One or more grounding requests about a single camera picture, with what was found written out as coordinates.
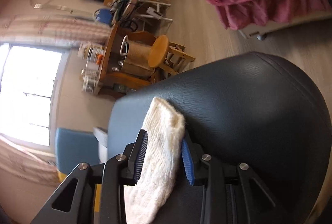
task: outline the window frame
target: window frame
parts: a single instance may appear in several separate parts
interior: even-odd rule
[[[6,134],[0,133],[0,135],[3,135],[4,137],[6,137],[6,139],[8,139],[18,145],[24,146],[28,150],[32,149],[32,150],[38,150],[38,151],[45,152],[45,153],[54,154],[55,153],[55,133],[56,133],[56,129],[57,129],[58,103],[60,100],[59,98],[60,98],[60,93],[61,93],[61,88],[62,88],[62,81],[63,81],[63,77],[64,77],[64,72],[67,67],[70,49],[66,49],[66,48],[62,48],[62,47],[51,47],[51,46],[42,46],[42,45],[22,45],[22,44],[11,44],[11,43],[0,43],[0,46],[2,46],[4,44],[7,44],[7,45],[9,44],[8,54],[10,52],[10,49],[13,46],[37,48],[37,49],[43,49],[43,50],[62,53],[59,67],[58,67],[57,73],[55,75],[54,86],[53,86],[53,91],[52,91],[52,96],[51,96],[51,105],[50,105],[50,111],[49,111],[49,146],[26,142],[24,140],[16,139],[16,138],[10,137]]]

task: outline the metal screw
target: metal screw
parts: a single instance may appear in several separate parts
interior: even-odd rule
[[[240,169],[242,169],[242,170],[247,170],[247,169],[249,169],[249,165],[246,164],[246,163],[241,163],[241,164],[239,165],[239,167],[240,167]]]
[[[126,159],[126,156],[124,154],[119,154],[115,157],[117,161],[122,161]]]
[[[78,168],[79,169],[86,169],[88,167],[88,164],[85,162],[79,163]]]
[[[210,156],[209,154],[202,155],[202,159],[205,161],[209,161],[209,160],[211,160],[211,158],[212,158],[212,156]]]

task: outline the leather seat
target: leather seat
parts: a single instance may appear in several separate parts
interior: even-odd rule
[[[289,61],[247,53],[186,71],[120,98],[109,122],[109,158],[135,141],[153,97],[186,118],[194,142],[223,162],[248,163],[294,223],[321,190],[331,121],[313,81]]]

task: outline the wooden floor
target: wooden floor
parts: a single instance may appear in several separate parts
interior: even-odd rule
[[[171,4],[167,17],[174,21],[167,35],[196,57],[190,68],[249,51],[278,55],[307,73],[332,114],[332,20],[280,30],[264,41],[246,40],[239,32],[224,29],[215,8],[205,0],[171,0]]]

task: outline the beige wall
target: beige wall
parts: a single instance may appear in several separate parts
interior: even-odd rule
[[[49,0],[36,0],[46,3]],[[101,3],[88,0],[51,0],[74,9],[94,12]],[[46,14],[34,9],[29,0],[0,0],[0,17],[18,14]],[[113,100],[94,97],[83,93],[79,79],[83,60],[77,57],[77,50],[70,52],[60,91],[57,113],[57,126],[91,131],[94,126],[107,127]],[[54,188],[37,185],[15,177],[0,169],[0,204],[6,213],[20,224],[29,224],[51,195]]]

